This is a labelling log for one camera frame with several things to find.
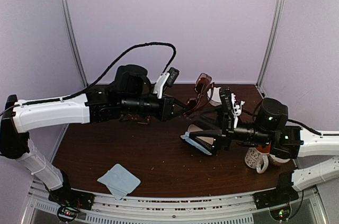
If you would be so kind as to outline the white scalloped ceramic dish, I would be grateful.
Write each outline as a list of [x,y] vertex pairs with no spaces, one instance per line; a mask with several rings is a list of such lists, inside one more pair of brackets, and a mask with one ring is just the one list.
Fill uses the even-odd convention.
[[218,106],[221,104],[219,90],[220,87],[214,87],[213,89],[209,89],[207,91],[207,99],[212,106]]

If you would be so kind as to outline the aluminium right corner post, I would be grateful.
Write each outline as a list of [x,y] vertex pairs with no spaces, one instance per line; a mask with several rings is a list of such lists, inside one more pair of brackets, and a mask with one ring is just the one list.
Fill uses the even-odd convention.
[[266,74],[266,71],[268,69],[269,61],[273,52],[274,44],[276,41],[276,37],[278,34],[278,28],[279,24],[281,21],[283,9],[284,9],[284,4],[286,0],[276,0],[275,3],[275,8],[274,8],[274,13],[273,13],[273,19],[272,19],[272,24],[271,24],[271,29],[269,33],[269,38],[267,41],[265,53],[264,53],[264,58],[263,62],[261,65],[261,69],[256,81],[256,87],[262,91],[263,90],[263,82],[264,82],[264,77]]

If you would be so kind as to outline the black glasses case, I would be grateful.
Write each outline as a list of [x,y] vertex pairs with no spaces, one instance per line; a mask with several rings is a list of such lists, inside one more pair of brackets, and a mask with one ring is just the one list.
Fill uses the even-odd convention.
[[202,132],[215,129],[215,127],[203,121],[196,120],[188,126],[186,132],[181,135],[180,138],[206,155],[216,155],[217,150],[215,146],[213,146],[213,143],[216,141],[214,137],[193,135],[194,132]]

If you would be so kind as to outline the white cream bowl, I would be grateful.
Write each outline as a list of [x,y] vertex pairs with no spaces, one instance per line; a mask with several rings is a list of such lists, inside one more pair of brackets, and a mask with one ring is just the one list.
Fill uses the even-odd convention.
[[288,163],[290,159],[281,159],[276,157],[275,155],[269,155],[269,162],[274,166],[282,166]]

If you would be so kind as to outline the aluminium corner post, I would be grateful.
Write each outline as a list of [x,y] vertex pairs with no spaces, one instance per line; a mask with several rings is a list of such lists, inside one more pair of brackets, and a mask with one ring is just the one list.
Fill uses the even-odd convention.
[[275,8],[274,8],[274,13],[273,13],[273,19],[272,19],[272,24],[271,24],[271,29],[269,33],[269,38],[267,41],[265,53],[264,53],[264,58],[263,62],[261,65],[261,69],[256,81],[256,87],[262,91],[263,90],[263,82],[264,82],[264,77],[266,74],[266,71],[268,69],[269,61],[273,52],[274,44],[276,41],[276,37],[278,34],[278,28],[279,24],[281,21],[283,9],[284,9],[284,4],[286,0],[276,0],[275,3]]
[[87,81],[87,78],[86,78],[86,75],[85,75],[83,63],[81,61],[81,57],[80,57],[79,50],[78,50],[78,45],[77,45],[77,41],[76,41],[76,36],[75,36],[75,32],[74,32],[74,27],[73,27],[73,23],[72,23],[72,17],[71,17],[71,13],[70,13],[68,0],[61,0],[61,6],[62,6],[62,9],[63,9],[67,36],[68,36],[68,40],[69,40],[69,43],[70,43],[72,55],[74,57],[75,66],[76,66],[77,72],[80,76],[82,85],[84,87],[86,87],[86,86],[88,86],[88,81]]

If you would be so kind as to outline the light blue cloth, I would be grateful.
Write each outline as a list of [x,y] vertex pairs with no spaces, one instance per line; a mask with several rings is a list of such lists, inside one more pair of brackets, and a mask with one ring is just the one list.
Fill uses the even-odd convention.
[[115,164],[97,181],[104,184],[116,200],[133,192],[141,183],[139,178],[120,164]]
[[207,146],[204,146],[202,143],[197,142],[196,140],[192,139],[190,137],[190,133],[186,131],[183,135],[180,135],[180,138],[190,144],[191,146],[195,147],[196,149],[200,150],[202,153],[206,155],[212,155],[211,150],[207,148]]

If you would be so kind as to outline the white patterned mug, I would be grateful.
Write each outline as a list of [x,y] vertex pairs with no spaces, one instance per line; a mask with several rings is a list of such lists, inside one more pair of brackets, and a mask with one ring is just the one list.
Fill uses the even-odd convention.
[[249,168],[255,169],[258,174],[262,174],[269,166],[269,154],[270,146],[251,147],[244,157],[244,162]]

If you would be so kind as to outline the dark brown sunglasses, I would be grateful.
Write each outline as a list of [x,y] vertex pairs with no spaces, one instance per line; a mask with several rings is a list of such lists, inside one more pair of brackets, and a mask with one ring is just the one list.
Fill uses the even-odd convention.
[[214,82],[212,77],[206,73],[201,73],[194,85],[196,97],[187,100],[188,109],[183,113],[185,117],[192,115],[194,112],[202,109],[209,101],[208,91],[213,92]]

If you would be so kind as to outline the aluminium front frame rail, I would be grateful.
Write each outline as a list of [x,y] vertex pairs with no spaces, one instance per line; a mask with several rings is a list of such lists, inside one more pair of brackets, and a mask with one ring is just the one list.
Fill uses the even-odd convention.
[[[126,196],[122,200],[92,193],[92,208],[81,209],[70,223],[279,223],[270,216],[270,208],[256,207],[255,192],[193,198]],[[19,223],[62,223],[57,217],[60,206],[48,196],[42,182],[33,180]],[[298,213],[282,223],[329,223],[317,189],[305,190]]]

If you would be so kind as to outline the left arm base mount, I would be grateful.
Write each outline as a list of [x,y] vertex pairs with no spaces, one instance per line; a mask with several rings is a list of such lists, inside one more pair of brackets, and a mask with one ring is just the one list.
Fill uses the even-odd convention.
[[48,200],[56,202],[59,205],[57,218],[62,223],[74,221],[81,210],[91,210],[94,203],[95,195],[90,192],[73,190],[67,174],[61,171],[63,177],[62,187],[56,190],[50,190],[46,186],[49,196]]

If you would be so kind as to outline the aluminium left corner post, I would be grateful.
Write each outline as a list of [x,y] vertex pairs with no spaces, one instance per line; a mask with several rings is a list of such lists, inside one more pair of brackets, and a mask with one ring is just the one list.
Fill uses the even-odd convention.
[[86,75],[85,75],[83,63],[81,61],[81,57],[80,57],[79,50],[78,50],[78,45],[77,45],[77,41],[76,41],[76,36],[75,36],[75,32],[74,32],[74,27],[73,27],[73,23],[72,23],[72,17],[71,17],[71,13],[70,13],[68,0],[61,0],[61,6],[62,6],[62,9],[63,9],[67,36],[68,36],[68,40],[69,40],[69,43],[70,43],[72,55],[74,57],[75,66],[76,66],[77,72],[80,76],[82,85],[84,87],[86,87],[86,86],[88,86],[88,81],[87,81],[87,78],[86,78]]

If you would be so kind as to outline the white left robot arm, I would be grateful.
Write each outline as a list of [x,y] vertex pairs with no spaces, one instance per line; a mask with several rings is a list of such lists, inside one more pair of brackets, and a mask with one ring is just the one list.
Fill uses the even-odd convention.
[[1,153],[22,163],[49,190],[55,191],[63,204],[71,205],[76,201],[76,193],[70,189],[66,174],[37,150],[29,131],[60,124],[100,123],[125,114],[170,120],[188,110],[186,104],[164,93],[178,75],[177,69],[170,68],[151,84],[145,68],[124,65],[118,68],[111,84],[90,86],[74,97],[25,101],[11,95],[1,119]]

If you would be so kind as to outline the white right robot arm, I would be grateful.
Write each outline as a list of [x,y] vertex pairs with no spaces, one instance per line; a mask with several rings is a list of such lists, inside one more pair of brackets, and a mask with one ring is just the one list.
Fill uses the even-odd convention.
[[289,120],[288,107],[272,98],[262,99],[252,122],[238,120],[241,107],[223,101],[215,107],[214,123],[195,121],[181,138],[206,155],[215,155],[220,149],[228,150],[234,141],[246,147],[269,147],[270,154],[279,159],[330,156],[308,168],[280,174],[271,195],[275,203],[283,203],[292,195],[292,189],[299,192],[338,178],[337,132],[315,131]]

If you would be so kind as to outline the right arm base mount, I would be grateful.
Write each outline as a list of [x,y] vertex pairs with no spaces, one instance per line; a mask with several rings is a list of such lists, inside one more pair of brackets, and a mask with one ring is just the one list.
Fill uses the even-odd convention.
[[[300,198],[299,192],[292,188],[293,173],[294,171],[280,174],[275,188],[253,194],[256,208],[258,210],[269,208],[271,218],[279,223],[290,221],[300,211],[304,201],[304,191],[301,191]],[[293,210],[291,202],[298,199],[300,204],[296,210]]]

